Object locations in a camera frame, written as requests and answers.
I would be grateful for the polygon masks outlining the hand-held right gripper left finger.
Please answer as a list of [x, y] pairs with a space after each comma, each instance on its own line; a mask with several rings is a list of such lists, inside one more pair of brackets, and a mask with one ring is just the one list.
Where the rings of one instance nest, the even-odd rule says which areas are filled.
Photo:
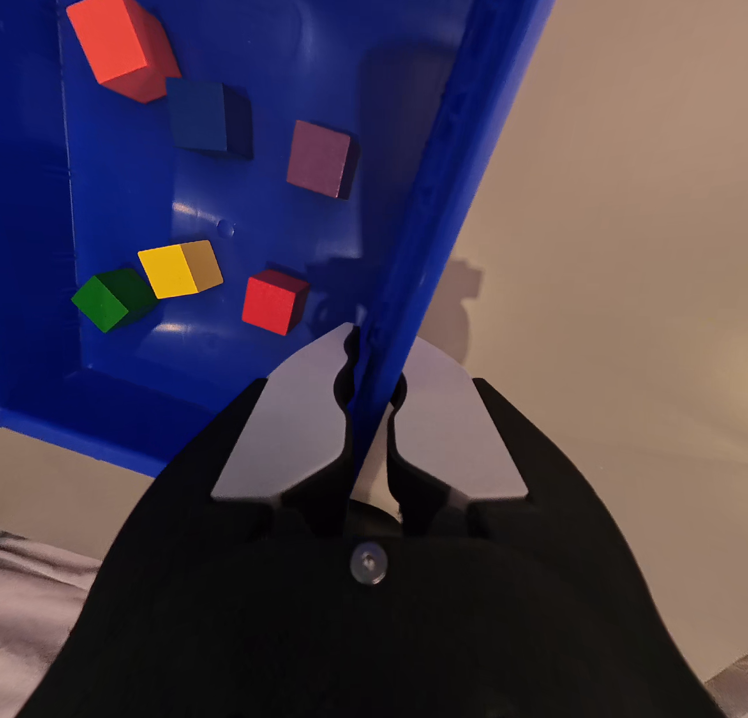
[[219, 501], [277, 506], [352, 448], [358, 326], [346, 322], [285, 359], [267, 377], [215, 483]]

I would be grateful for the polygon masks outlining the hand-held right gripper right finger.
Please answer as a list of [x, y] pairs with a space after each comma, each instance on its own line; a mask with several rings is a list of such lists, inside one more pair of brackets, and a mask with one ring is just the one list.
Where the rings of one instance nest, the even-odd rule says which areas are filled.
[[527, 485], [456, 360], [416, 339], [391, 403], [388, 488], [403, 520], [432, 520], [446, 507], [526, 500]]

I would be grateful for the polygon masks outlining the red wooden cube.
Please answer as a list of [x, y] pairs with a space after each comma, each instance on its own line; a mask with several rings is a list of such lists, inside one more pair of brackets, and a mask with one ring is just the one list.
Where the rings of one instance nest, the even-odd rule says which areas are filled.
[[310, 284], [268, 268], [249, 277], [241, 320], [286, 336], [302, 320]]

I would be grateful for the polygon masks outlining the yellow wooden cube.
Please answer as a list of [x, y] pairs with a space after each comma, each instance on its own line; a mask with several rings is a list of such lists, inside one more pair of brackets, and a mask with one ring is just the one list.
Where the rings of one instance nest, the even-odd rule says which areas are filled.
[[195, 295], [224, 283], [206, 239], [142, 250], [138, 258], [159, 300]]

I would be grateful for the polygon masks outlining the green wooden cube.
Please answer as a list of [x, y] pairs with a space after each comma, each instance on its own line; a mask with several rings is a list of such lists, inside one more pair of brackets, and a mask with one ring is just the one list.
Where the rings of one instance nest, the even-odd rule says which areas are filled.
[[133, 268], [93, 275], [71, 302], [103, 333], [143, 319], [159, 302], [149, 284]]

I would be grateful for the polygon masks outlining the purple wooden cube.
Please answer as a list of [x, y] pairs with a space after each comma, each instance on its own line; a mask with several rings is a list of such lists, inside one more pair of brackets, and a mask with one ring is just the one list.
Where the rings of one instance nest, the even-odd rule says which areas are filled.
[[296, 120], [286, 181], [325, 197], [348, 200], [360, 158], [350, 134]]

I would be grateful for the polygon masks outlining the blue wooden cube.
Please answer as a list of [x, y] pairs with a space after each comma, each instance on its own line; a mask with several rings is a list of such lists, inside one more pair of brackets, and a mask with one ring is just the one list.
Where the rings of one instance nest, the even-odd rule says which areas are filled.
[[175, 146], [217, 158], [254, 158], [253, 108], [243, 92], [220, 82], [165, 83]]

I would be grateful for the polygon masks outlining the blue plastic bin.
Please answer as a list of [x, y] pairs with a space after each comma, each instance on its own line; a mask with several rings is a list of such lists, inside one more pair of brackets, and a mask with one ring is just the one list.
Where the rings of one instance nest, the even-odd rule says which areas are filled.
[[[157, 476], [249, 384], [361, 328], [357, 459], [396, 386], [555, 0], [136, 0], [185, 79], [251, 101], [254, 158], [177, 149], [166, 99], [96, 83], [67, 18], [2, 0], [2, 428]], [[286, 181], [296, 120], [354, 137], [348, 200]], [[210, 241], [224, 283], [103, 333], [71, 302]], [[281, 336], [250, 276], [310, 284]]]

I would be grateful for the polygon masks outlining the orange wooden cube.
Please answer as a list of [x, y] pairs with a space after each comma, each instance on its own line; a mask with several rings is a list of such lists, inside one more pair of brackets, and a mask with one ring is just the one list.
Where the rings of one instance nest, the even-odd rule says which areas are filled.
[[81, 0], [66, 13], [102, 87], [147, 104], [182, 76], [161, 22], [136, 0]]

